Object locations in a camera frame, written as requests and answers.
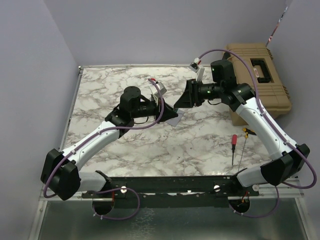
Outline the grey envelope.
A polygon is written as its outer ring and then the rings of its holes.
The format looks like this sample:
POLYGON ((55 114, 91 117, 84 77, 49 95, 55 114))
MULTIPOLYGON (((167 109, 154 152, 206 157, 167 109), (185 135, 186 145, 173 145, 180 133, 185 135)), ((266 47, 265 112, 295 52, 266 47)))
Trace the grey envelope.
POLYGON ((180 122, 180 120, 182 119, 183 115, 185 114, 185 112, 181 109, 175 108, 174 110, 177 113, 177 117, 174 117, 165 121, 166 124, 169 124, 172 127, 176 127, 180 122))

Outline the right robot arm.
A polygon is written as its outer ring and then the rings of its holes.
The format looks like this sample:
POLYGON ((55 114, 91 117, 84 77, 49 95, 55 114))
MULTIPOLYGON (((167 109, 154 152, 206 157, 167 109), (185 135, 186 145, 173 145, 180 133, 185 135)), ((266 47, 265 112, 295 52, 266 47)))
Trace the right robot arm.
POLYGON ((237 113, 255 132, 265 146, 271 161, 258 167, 244 169, 230 182, 229 189, 240 196, 248 187, 269 183, 277 186, 296 174, 310 154, 306 144, 297 144, 274 121, 270 114, 257 104, 254 90, 247 83, 238 84, 231 61, 216 60, 210 64, 213 83, 187 80, 183 94, 174 108, 199 107, 206 100, 220 99, 237 113))

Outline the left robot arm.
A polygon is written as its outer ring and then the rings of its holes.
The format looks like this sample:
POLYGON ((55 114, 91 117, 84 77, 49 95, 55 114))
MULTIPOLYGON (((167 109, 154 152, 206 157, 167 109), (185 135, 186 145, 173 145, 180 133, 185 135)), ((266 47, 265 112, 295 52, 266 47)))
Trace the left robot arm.
POLYGON ((111 179, 100 171, 80 172, 81 168, 101 149, 121 138, 129 130, 136 129, 135 119, 153 116, 154 124, 176 118, 178 114, 165 103, 163 94, 167 91, 158 81, 152 83, 155 92, 150 98, 141 94, 136 86, 126 87, 119 104, 104 121, 89 135, 74 145, 59 151, 52 149, 45 158, 40 180, 44 184, 43 196, 61 200, 70 199, 77 192, 94 192, 106 197, 111 190, 111 179))

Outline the yellow black long screwdriver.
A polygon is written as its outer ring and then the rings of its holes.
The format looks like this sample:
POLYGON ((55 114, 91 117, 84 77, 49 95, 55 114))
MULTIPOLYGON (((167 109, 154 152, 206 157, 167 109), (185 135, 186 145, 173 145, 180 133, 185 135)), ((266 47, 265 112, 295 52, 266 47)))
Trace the yellow black long screwdriver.
POLYGON ((247 145, 247 141, 248 141, 248 138, 249 138, 249 135, 252 135, 252 136, 256 136, 256 132, 254 130, 251 130, 247 127, 244 127, 242 129, 242 131, 244 132, 244 144, 243 144, 243 148, 242 148, 242 152, 241 152, 241 157, 240 157, 240 161, 238 163, 238 168, 237 168, 237 172, 240 171, 240 167, 241 167, 241 164, 242 164, 242 160, 243 160, 243 157, 244 157, 244 151, 245 151, 245 148, 246 148, 246 145, 247 145))

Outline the tan plastic tool case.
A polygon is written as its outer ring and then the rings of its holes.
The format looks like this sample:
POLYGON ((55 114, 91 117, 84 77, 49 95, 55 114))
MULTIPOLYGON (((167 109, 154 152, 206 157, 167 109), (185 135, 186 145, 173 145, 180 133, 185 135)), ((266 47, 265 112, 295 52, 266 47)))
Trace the tan plastic tool case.
MULTIPOLYGON (((237 54, 248 64, 255 77, 259 99, 274 119, 287 114, 292 109, 289 92, 281 82, 272 53, 265 44, 229 43, 225 49, 237 54)), ((227 52, 224 53, 222 59, 232 62, 238 84, 247 83, 254 89, 252 78, 240 60, 227 52)), ((247 125, 246 121, 231 109, 229 113, 234 126, 247 125)))

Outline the red handled screwdriver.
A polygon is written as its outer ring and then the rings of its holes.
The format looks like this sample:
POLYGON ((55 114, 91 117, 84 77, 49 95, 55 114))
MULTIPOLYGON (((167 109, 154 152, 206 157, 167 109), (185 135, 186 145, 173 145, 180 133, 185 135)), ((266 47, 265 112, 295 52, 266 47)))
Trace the red handled screwdriver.
POLYGON ((238 136, 236 134, 233 134, 231 139, 231 150, 232 150, 231 165, 232 166, 234 165, 234 156, 235 156, 235 150, 237 145, 237 139, 238 139, 238 136))

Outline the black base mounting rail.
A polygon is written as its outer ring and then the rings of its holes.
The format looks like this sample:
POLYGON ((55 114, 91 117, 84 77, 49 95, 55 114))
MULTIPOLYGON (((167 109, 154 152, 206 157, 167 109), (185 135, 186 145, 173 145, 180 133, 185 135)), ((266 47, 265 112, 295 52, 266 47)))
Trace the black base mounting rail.
POLYGON ((114 193, 96 194, 87 191, 82 198, 114 203, 116 208, 227 208, 228 199, 256 197, 258 190, 243 187, 230 175, 112 177, 105 190, 114 193))

